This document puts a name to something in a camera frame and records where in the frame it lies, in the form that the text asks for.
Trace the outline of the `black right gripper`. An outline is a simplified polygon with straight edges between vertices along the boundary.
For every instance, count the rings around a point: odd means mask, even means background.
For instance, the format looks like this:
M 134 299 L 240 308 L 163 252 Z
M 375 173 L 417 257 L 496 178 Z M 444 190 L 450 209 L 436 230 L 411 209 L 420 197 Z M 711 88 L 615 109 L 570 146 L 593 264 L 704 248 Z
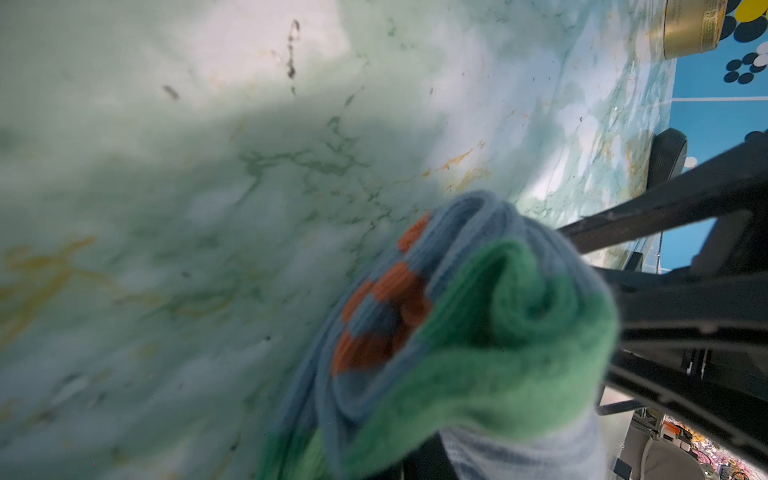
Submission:
M 685 268 L 604 270 L 622 317 L 606 382 L 738 456 L 767 463 L 767 136 L 562 228 L 583 252 L 702 220 Z

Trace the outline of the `grey blue striped sock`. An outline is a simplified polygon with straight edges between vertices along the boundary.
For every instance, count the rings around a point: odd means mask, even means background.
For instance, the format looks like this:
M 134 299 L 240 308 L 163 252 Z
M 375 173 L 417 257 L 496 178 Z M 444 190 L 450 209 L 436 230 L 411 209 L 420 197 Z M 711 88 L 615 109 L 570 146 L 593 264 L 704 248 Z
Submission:
M 558 232 L 488 191 L 427 213 L 339 300 L 266 435 L 263 479 L 368 479 L 439 434 L 458 478 L 554 477 L 595 444 L 619 333 Z

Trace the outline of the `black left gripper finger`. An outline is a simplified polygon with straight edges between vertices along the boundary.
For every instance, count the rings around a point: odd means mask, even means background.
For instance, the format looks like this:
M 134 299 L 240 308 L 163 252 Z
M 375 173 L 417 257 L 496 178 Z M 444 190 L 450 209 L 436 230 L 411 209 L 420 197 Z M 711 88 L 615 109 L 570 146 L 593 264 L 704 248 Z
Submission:
M 368 480 L 458 480 L 439 434 L 434 434 L 404 460 Z

